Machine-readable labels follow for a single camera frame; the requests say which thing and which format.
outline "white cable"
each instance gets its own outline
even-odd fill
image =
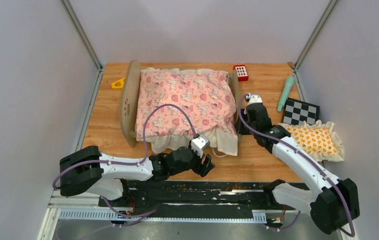
[[[211,148],[211,151],[213,152],[213,155],[215,155],[215,156],[218,157],[218,158],[223,158],[223,157],[228,156],[228,154],[224,154],[224,155],[219,156],[219,155],[216,153],[215,147],[212,147],[212,148]]]

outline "gray wall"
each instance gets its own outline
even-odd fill
[[[0,240],[38,235],[96,70],[58,0],[0,0]]]
[[[358,235],[379,239],[379,2],[340,1],[300,75],[307,100],[344,143],[345,161],[326,166],[358,186]]]
[[[296,61],[328,0],[70,0],[107,62]]]

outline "wooden table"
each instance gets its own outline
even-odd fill
[[[234,64],[224,63],[142,63],[142,68],[157,69],[214,69],[232,72]],[[287,64],[246,64],[249,80],[239,83],[240,96],[244,93],[260,94],[273,124],[281,122],[282,112],[277,112],[278,101],[287,77],[292,75]],[[83,148],[97,145],[100,151],[117,157],[142,158],[144,144],[138,142],[132,148],[121,132],[119,122],[119,101],[121,91],[112,89],[111,84],[125,77],[128,63],[108,63],[102,77],[98,95],[89,121]],[[290,98],[299,99],[294,86]],[[172,176],[171,180],[227,181],[227,182],[272,182],[282,179],[287,182],[301,182],[300,178],[280,159],[257,145],[252,136],[242,137],[238,156],[215,157],[211,149],[206,153],[212,155],[216,164],[210,173],[200,177],[191,170]]]

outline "teal microphone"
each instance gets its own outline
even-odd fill
[[[287,101],[288,94],[290,94],[290,91],[291,91],[291,88],[293,87],[293,85],[294,85],[294,77],[289,76],[285,80],[285,86],[283,87],[283,91],[282,91],[281,97],[280,97],[279,102],[278,102],[278,112],[282,111],[282,108],[284,107],[285,102]]]

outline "yellow plastic triangle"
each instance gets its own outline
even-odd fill
[[[123,88],[124,84],[125,84],[125,78],[123,77],[123,78],[113,82],[111,84],[111,88],[112,89],[121,89],[121,88]]]

